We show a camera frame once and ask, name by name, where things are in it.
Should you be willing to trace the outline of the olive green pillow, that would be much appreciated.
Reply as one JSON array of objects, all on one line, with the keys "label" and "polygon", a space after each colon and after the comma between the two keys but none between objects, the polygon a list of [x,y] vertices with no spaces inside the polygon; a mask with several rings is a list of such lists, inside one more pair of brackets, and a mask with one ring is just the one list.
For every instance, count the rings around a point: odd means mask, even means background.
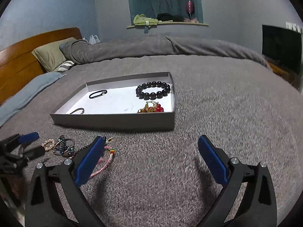
[{"label": "olive green pillow", "polygon": [[35,48],[31,53],[47,72],[54,70],[63,62],[68,61],[60,50],[60,46],[67,42],[75,42],[74,37],[48,43]]}]

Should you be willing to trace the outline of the wooden window sill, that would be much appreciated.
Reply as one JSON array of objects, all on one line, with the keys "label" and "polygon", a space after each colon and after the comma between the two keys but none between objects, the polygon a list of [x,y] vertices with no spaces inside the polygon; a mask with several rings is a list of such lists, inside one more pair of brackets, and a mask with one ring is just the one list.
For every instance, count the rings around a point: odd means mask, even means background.
[{"label": "wooden window sill", "polygon": [[[190,22],[161,22],[156,25],[147,25],[148,28],[152,26],[166,26],[166,25],[189,25],[189,26],[203,26],[203,27],[209,27],[209,24],[205,23],[190,23]],[[127,26],[126,29],[133,29],[138,27],[145,27],[146,25],[132,25]]]}]

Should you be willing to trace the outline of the red bead gold chain jewelry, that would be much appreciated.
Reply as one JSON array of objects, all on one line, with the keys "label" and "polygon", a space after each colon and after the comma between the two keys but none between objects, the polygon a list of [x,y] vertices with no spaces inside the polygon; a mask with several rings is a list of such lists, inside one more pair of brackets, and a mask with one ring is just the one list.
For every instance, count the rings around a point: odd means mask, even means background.
[{"label": "red bead gold chain jewelry", "polygon": [[154,112],[164,112],[164,109],[156,101],[147,101],[145,106],[139,109],[137,113],[154,113]]}]

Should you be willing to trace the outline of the grey bed cover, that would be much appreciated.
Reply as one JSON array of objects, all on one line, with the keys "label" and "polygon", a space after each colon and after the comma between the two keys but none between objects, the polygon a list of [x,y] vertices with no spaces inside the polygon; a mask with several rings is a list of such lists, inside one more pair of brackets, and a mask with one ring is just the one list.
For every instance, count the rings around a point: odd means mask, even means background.
[{"label": "grey bed cover", "polygon": [[149,56],[78,65],[38,94],[1,127],[1,138],[37,132],[65,135],[77,147],[98,131],[55,126],[50,111],[86,82],[170,72],[176,90],[171,132],[110,132],[116,156],[82,186],[107,226],[196,226],[221,190],[201,158],[206,135],[242,163],[268,165],[281,222],[302,192],[302,96],[264,66],[214,56]]}]

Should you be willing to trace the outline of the wooden tv stand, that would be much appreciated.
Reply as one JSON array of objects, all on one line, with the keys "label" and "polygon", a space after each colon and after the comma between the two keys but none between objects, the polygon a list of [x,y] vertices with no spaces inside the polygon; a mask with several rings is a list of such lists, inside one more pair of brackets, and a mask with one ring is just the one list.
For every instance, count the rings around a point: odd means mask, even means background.
[{"label": "wooden tv stand", "polygon": [[296,80],[296,74],[292,71],[283,70],[282,68],[279,68],[277,65],[271,63],[270,61],[266,61],[269,66],[271,67],[272,71],[280,76],[282,79],[287,81],[289,84],[294,85]]}]

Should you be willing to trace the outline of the light blue blanket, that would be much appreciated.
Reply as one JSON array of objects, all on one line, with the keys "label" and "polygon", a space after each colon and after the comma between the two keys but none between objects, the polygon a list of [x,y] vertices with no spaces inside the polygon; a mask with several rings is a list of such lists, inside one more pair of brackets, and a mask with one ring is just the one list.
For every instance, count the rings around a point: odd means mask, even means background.
[{"label": "light blue blanket", "polygon": [[54,84],[66,74],[49,72],[35,77],[24,88],[1,105],[1,127],[46,87]]}]

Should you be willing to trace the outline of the black cloth on sill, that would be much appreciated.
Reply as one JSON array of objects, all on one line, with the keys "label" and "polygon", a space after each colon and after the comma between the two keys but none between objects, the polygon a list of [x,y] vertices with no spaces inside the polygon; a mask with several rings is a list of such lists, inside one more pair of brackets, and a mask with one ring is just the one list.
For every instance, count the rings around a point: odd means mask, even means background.
[{"label": "black cloth on sill", "polygon": [[172,15],[169,13],[160,13],[157,15],[157,20],[162,22],[184,22],[184,17],[182,15]]}]

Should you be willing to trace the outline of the grey duvet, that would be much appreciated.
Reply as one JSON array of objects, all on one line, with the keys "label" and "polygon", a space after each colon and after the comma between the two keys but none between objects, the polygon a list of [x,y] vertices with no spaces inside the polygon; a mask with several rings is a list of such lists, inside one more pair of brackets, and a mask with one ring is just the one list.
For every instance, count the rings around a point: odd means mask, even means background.
[{"label": "grey duvet", "polygon": [[257,52],[235,43],[197,37],[147,36],[90,44],[85,40],[62,43],[60,51],[76,64],[88,64],[114,58],[141,58],[143,56],[199,55],[248,59],[270,69]]}]

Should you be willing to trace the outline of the pink balloon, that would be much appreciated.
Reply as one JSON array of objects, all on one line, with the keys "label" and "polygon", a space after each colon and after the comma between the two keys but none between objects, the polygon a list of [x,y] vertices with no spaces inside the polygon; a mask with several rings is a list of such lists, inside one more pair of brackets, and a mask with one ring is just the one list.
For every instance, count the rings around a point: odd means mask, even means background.
[{"label": "pink balloon", "polygon": [[194,4],[192,1],[188,1],[186,4],[186,12],[188,13],[190,19],[192,19],[192,14],[194,13]]}]

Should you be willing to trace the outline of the wooden headboard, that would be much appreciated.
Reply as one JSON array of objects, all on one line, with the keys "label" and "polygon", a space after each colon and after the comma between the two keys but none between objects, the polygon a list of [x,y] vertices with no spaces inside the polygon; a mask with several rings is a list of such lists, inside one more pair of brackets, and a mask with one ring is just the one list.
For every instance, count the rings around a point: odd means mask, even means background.
[{"label": "wooden headboard", "polygon": [[74,27],[45,32],[2,50],[0,71],[1,103],[14,96],[36,76],[46,72],[32,54],[35,48],[69,37],[81,39],[82,35],[79,28]]}]

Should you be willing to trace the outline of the black television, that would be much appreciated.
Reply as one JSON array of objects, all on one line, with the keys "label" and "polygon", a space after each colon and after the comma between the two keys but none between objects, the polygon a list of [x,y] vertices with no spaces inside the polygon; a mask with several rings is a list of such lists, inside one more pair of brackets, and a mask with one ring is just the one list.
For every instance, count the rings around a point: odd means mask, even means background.
[{"label": "black television", "polygon": [[279,67],[301,72],[302,36],[282,27],[262,25],[262,55]]}]

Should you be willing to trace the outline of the striped pillow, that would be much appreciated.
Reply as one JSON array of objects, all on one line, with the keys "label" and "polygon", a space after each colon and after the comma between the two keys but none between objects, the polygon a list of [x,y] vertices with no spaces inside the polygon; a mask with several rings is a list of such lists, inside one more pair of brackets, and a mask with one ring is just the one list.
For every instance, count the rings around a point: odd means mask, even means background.
[{"label": "striped pillow", "polygon": [[65,72],[65,71],[68,71],[73,66],[74,66],[74,62],[68,60],[68,61],[65,61],[62,64],[60,64],[54,71],[55,72]]}]

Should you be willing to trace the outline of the white wall hook rack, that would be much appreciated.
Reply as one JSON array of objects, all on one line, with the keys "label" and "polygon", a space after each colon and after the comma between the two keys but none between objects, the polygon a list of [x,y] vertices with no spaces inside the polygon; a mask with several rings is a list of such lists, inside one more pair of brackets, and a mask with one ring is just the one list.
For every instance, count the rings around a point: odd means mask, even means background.
[{"label": "white wall hook rack", "polygon": [[303,34],[303,28],[295,23],[286,22],[286,28]]}]

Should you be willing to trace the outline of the pink item on sill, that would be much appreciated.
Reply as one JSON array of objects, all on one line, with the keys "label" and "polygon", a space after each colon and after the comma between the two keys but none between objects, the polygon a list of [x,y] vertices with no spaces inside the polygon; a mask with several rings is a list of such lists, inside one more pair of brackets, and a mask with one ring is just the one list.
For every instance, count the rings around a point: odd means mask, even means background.
[{"label": "pink item on sill", "polygon": [[197,18],[193,18],[193,19],[184,19],[185,23],[193,23],[193,24],[199,24],[199,21],[197,20]]}]

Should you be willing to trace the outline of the grey cardboard tray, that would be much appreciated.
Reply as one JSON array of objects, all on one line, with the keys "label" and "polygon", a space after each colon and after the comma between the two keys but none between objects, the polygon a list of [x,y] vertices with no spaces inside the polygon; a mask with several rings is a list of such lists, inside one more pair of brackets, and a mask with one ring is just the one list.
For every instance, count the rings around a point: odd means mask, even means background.
[{"label": "grey cardboard tray", "polygon": [[[137,113],[147,101],[164,112]],[[95,130],[171,131],[175,127],[175,90],[169,72],[144,73],[87,82],[51,112],[60,126]],[[83,115],[70,114],[84,108]]]}]

